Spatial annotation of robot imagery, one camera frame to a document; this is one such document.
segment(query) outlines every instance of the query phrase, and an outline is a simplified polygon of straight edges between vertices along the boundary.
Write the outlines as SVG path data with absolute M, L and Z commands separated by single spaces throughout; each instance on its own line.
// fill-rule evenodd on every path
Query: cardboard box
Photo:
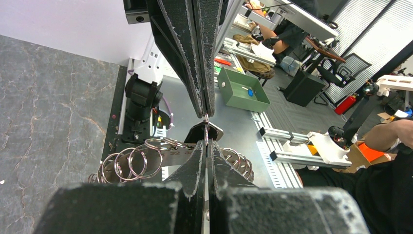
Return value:
M 349 161 L 352 163 L 350 167 L 347 169 L 335 169 L 338 172 L 348 172 L 348 173 L 355 173 L 358 169 L 360 168 L 368 168 L 371 165 L 382 163 L 382 162 L 387 162 L 389 159 L 386 156 L 380 156 L 377 159 L 369 162 L 366 157 L 363 155 L 363 153 L 360 151 L 358 146 L 362 142 L 357 142 L 356 144 L 353 144 L 350 147 L 350 152 L 347 154 Z M 391 154 L 390 157 L 394 159 L 395 154 Z

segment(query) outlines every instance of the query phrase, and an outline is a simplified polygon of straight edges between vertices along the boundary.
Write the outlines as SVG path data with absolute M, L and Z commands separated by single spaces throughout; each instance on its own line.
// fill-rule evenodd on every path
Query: key ring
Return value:
M 189 146 L 189 145 L 187 145 L 187 144 L 184 144 L 183 142 L 177 141 L 177 140 L 172 139 L 172 138 L 166 138 L 166 137 L 164 137 L 162 140 L 163 140 L 165 143 L 168 143 L 168 144 L 170 144 L 170 145 L 174 145 L 174 146 L 177 146 L 177 147 L 182 147 L 182 148 L 189 149 L 189 150 L 193 150 L 193 148 L 194 148 L 194 147 L 192 147 L 192 146 Z
M 115 170 L 115 173 L 116 173 L 116 175 L 117 175 L 119 178 L 121 178 L 122 180 L 124 180 L 123 182 L 129 182 L 129 181 L 134 181 L 134 180 L 137 180 L 137 179 L 138 179 L 137 177 L 131 178 L 132 175 L 133 175 L 132 171 L 129 172 L 129 175 L 128 175 L 127 178 L 124 178 L 124 177 L 122 176 L 123 173 L 122 173 L 122 170 L 121 170 L 121 168 L 120 168 L 120 166 L 119 166 L 119 162 L 118 162 L 118 159 L 119 159 L 119 157 L 120 157 L 121 155 L 124 155 L 124 156 L 127 157 L 127 159 L 129 159 L 129 157 L 131 156 L 131 154 L 125 154 L 125 152 L 126 152 L 127 150 L 132 150 L 132 152 L 133 152 L 134 149 L 135 149 L 135 148 L 127 148 L 127 149 L 122 150 L 122 151 L 116 156 L 116 158 L 115 158 L 115 160 L 114 160 L 114 170 Z M 143 166 L 143 169 L 142 169 L 142 172 L 140 173 L 140 175 L 143 175 L 143 173 L 145 173 L 146 167 L 147 167 L 147 163 L 148 163 L 148 162 L 147 162 L 146 158 L 144 157 L 144 166 Z
M 99 169 L 100 169 L 100 173 L 101 173 L 101 176 L 102 176 L 101 178 L 103 179 L 104 183 L 113 184 L 112 182 L 109 182 L 108 179 L 106 178 L 105 173 L 104 173 L 104 169 L 105 169 L 105 163 L 108 162 L 110 158 L 115 157 L 117 155 L 119 155 L 119 153 L 114 153 L 114 154 L 111 154 L 111 155 L 107 156 L 105 158 L 105 160 L 103 160 L 103 162 L 100 164 Z
M 176 150 L 178 149 L 178 147 L 176 145 L 171 145 L 170 147 L 157 147 L 154 146 L 152 144 L 150 144 L 150 142 L 159 142 L 159 143 L 164 143 L 163 140 L 161 139 L 147 139 L 145 140 L 145 145 L 146 147 L 156 150 L 156 151 L 169 151 L 169 150 Z
M 240 165 L 241 165 L 241 157 L 240 157 L 240 154 L 239 154 L 237 151 L 235 151 L 234 149 L 231 149 L 231 148 L 224 148 L 224 150 L 230 151 L 230 152 L 232 152 L 232 153 L 234 153 L 234 154 L 237 155 L 238 160 L 235 160 L 235 162 L 232 164 L 232 166 L 235 168 L 235 164 L 237 164 L 237 161 L 240 162 L 240 164 L 239 164 L 238 167 L 236 168 L 236 169 L 238 170 L 238 169 L 240 168 Z
M 159 167 L 156 169 L 156 171 L 154 172 L 154 173 L 152 173 L 152 174 L 150 174 L 150 175 L 146 175 L 146 176 L 143 176 L 143 175 L 138 175 L 134 170 L 133 170 L 133 168 L 132 168 L 132 160 L 133 160 L 133 157 L 129 157 L 129 159 L 128 159 L 128 164 L 129 164 L 129 169 L 131 170 L 131 172 L 132 172 L 132 174 L 134 175 L 134 176 L 136 176 L 137 178 L 139 178 L 139 179 L 149 179 L 149 178 L 152 178 L 152 177 L 154 177 L 156 174 L 158 174 L 158 172 L 159 172 L 159 170 L 161 169 L 161 167 L 162 167 L 162 154 L 161 154 L 161 152 L 158 150 L 157 151 L 158 152 L 158 154 L 159 154 L 159 156 L 160 156 L 160 158 L 161 158 L 161 162 L 159 163 Z M 145 153 L 144 152 L 141 152 L 141 155 L 142 155 L 142 157 L 144 157 L 144 160 L 146 159 L 146 156 L 145 156 Z
M 205 132 L 204 140 L 205 140 L 205 145 L 208 145 L 208 143 L 209 143 L 209 135 L 208 135 L 208 130 L 209 130 L 209 116 L 208 116 L 208 113 L 205 113 L 204 118 L 205 118 L 205 122 L 206 122 L 205 130 L 204 130 L 204 132 Z

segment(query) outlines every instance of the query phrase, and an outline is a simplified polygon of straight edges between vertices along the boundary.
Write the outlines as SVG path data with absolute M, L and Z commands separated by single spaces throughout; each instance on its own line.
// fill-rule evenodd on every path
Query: cable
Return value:
M 168 128 L 168 130 L 169 130 L 173 127 L 173 113 L 172 113 L 172 110 L 169 106 L 169 103 L 168 103 L 167 99 L 164 96 L 162 96 L 162 100 L 165 102 L 165 104 L 167 106 L 167 109 L 168 109 L 168 112 L 169 112 L 169 118 L 170 118 L 170 124 L 169 124 L 169 128 Z

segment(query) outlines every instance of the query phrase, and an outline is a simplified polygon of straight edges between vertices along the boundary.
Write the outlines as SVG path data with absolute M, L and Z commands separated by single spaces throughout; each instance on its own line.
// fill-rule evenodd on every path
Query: green plastic bin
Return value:
M 260 82 L 254 77 L 224 68 L 217 79 L 227 106 L 261 113 L 271 104 Z M 248 95 L 248 91 L 243 87 L 252 89 L 254 95 Z

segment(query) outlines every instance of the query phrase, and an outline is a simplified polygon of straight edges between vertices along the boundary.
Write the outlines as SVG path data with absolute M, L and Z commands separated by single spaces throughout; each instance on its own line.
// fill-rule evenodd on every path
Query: fire extinguisher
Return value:
M 356 102 L 356 96 L 348 96 L 338 107 L 334 110 L 337 115 L 343 114 L 351 105 Z

